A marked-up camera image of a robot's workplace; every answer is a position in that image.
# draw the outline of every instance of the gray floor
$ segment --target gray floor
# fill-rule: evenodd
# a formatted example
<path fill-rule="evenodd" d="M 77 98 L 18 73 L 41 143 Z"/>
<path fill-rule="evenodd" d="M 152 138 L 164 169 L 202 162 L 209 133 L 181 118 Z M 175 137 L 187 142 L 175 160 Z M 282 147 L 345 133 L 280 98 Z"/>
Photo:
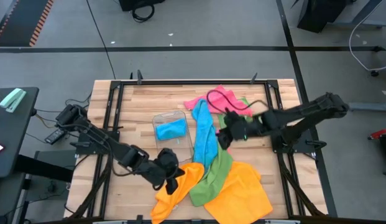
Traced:
<path fill-rule="evenodd" d="M 368 0 L 347 7 L 339 21 L 352 19 Z M 296 28 L 300 3 L 283 0 L 295 46 L 347 46 L 350 30 L 326 27 L 321 34 Z M 93 14 L 109 47 L 263 45 L 286 46 L 277 5 L 273 0 L 166 0 L 156 6 L 151 21 L 138 24 L 116 1 L 90 0 Z M 0 20 L 10 0 L 0 0 Z M 386 1 L 371 19 L 386 22 Z M 353 45 L 386 45 L 386 28 L 359 30 Z M 85 0 L 55 1 L 35 47 L 101 47 Z M 386 71 L 373 78 L 349 52 L 298 52 L 310 99 L 327 91 L 344 101 L 385 102 Z M 140 69 L 144 78 L 295 78 L 288 52 L 112 52 L 117 78 Z M 367 66 L 386 65 L 386 52 L 359 52 Z M 0 87 L 37 86 L 36 108 L 61 110 L 67 98 L 84 99 L 94 80 L 113 77 L 105 53 L 0 54 Z M 54 118 L 55 114 L 42 114 Z M 386 128 L 385 113 L 352 112 L 318 125 L 328 143 L 324 157 L 340 217 L 386 220 L 386 161 L 377 141 L 367 136 Z M 43 139 L 49 131 L 32 118 L 28 133 Z M 70 149 L 67 141 L 55 146 L 25 138 L 22 153 Z M 64 202 L 30 205 L 33 222 L 58 220 Z"/>

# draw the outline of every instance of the pink towel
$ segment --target pink towel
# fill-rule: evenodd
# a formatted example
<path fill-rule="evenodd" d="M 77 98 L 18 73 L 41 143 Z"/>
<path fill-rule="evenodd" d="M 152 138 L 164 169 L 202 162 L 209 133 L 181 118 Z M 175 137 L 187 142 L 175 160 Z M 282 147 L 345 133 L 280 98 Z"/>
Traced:
<path fill-rule="evenodd" d="M 231 90 L 225 90 L 222 85 L 219 85 L 215 88 L 215 90 L 220 91 L 226 97 L 230 100 L 230 102 L 236 107 L 236 108 L 245 108 L 247 105 L 244 104 L 242 101 L 238 101 L 236 96 L 234 95 L 233 91 Z M 187 109 L 192 110 L 195 105 L 197 104 L 198 100 L 204 99 L 206 100 L 206 95 L 200 96 L 195 98 L 194 100 L 185 101 L 185 106 Z M 244 109 L 244 110 L 237 110 L 233 108 L 229 102 L 220 94 L 217 92 L 211 92 L 209 94 L 209 100 L 210 102 L 217 108 L 225 111 L 225 108 L 227 107 L 230 111 L 235 111 L 239 115 L 248 115 L 252 116 L 252 110 L 250 108 Z M 213 108 L 210 104 L 208 104 L 209 111 L 211 113 L 217 113 L 221 114 L 222 112 L 218 111 L 217 109 Z"/>

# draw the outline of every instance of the plastic container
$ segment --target plastic container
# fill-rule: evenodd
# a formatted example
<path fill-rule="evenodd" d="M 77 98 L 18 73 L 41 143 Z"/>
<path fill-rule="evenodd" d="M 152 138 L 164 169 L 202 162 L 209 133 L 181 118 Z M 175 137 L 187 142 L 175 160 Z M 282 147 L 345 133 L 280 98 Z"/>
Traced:
<path fill-rule="evenodd" d="M 182 111 L 173 111 L 164 114 L 159 114 L 153 118 L 153 127 L 155 132 L 155 142 L 157 144 L 158 153 L 163 148 L 172 149 L 172 151 L 177 155 L 179 164 L 183 165 L 187 162 L 191 162 L 194 154 L 193 145 L 191 143 L 190 132 L 188 130 L 188 125 L 186 125 L 186 135 L 178 138 L 173 138 L 169 140 L 159 140 L 157 137 L 157 126 L 161 124 L 167 124 L 174 122 L 179 119 L 184 119 L 186 124 L 186 115 Z"/>

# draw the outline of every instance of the blue towel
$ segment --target blue towel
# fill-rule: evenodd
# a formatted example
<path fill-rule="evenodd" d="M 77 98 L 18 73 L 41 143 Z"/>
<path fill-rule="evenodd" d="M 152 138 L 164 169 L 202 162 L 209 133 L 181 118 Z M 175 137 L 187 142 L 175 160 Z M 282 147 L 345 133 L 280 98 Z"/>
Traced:
<path fill-rule="evenodd" d="M 197 121 L 193 162 L 202 163 L 206 172 L 213 159 L 218 155 L 215 127 L 206 101 L 200 99 L 191 115 Z"/>
<path fill-rule="evenodd" d="M 155 128 L 155 133 L 160 141 L 179 138 L 186 135 L 187 124 L 185 119 L 171 123 L 161 124 Z"/>

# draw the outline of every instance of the orange cloth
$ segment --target orange cloth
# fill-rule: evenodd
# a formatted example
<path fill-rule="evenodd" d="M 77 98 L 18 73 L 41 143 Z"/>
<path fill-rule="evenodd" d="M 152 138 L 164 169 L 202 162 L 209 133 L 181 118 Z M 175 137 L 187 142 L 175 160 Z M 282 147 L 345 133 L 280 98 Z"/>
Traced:
<path fill-rule="evenodd" d="M 191 162 L 181 167 L 185 171 L 185 175 L 176 178 L 178 188 L 176 191 L 168 195 L 165 186 L 155 195 L 157 204 L 151 210 L 150 216 L 153 224 L 158 224 L 164 221 L 172 212 L 174 206 L 179 203 L 187 195 L 191 188 L 193 188 L 204 175 L 204 165 Z"/>
<path fill-rule="evenodd" d="M 273 210 L 259 181 L 250 164 L 233 162 L 219 195 L 204 207 L 221 224 L 253 223 Z"/>

